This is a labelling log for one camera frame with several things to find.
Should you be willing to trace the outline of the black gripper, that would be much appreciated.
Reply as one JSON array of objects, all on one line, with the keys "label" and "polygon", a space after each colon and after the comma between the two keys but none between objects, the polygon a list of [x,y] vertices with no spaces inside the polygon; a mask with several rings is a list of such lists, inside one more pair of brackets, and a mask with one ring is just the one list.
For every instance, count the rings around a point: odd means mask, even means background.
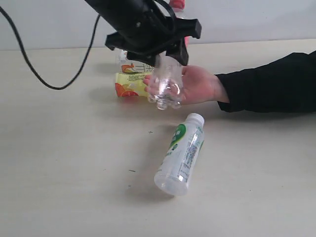
[{"label": "black gripper", "polygon": [[201,24],[197,19],[178,16],[180,4],[107,4],[105,20],[115,32],[107,35],[110,50],[127,51],[127,59],[150,65],[156,55],[166,49],[166,56],[182,66],[189,61],[187,38],[200,38]]}]

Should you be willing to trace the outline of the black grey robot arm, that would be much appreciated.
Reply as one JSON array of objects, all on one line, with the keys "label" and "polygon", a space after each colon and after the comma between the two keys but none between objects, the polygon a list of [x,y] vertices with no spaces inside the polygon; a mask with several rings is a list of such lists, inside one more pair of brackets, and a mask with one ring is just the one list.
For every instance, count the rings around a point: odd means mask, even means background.
[{"label": "black grey robot arm", "polygon": [[87,4],[116,30],[107,35],[107,48],[125,50],[128,60],[150,66],[163,52],[187,65],[185,38],[201,35],[197,19],[178,18],[163,0],[88,0]]}]

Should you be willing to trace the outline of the black sleeved forearm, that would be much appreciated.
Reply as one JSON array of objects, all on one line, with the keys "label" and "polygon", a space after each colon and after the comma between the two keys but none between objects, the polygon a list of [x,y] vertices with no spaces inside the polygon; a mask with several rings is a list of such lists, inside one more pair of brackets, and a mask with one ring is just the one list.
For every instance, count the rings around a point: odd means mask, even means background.
[{"label": "black sleeved forearm", "polygon": [[291,53],[267,65],[219,74],[225,112],[311,113],[316,110],[316,53]]}]

